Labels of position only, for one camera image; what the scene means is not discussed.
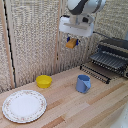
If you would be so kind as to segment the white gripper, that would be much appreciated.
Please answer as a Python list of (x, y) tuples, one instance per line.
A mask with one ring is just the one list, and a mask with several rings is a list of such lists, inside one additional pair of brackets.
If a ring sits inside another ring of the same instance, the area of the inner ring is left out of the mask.
[[(59, 30), (64, 33), (73, 35), (89, 37), (93, 33), (94, 18), (90, 15), (64, 15), (60, 18)], [(79, 39), (76, 40), (76, 46), (79, 45)]]

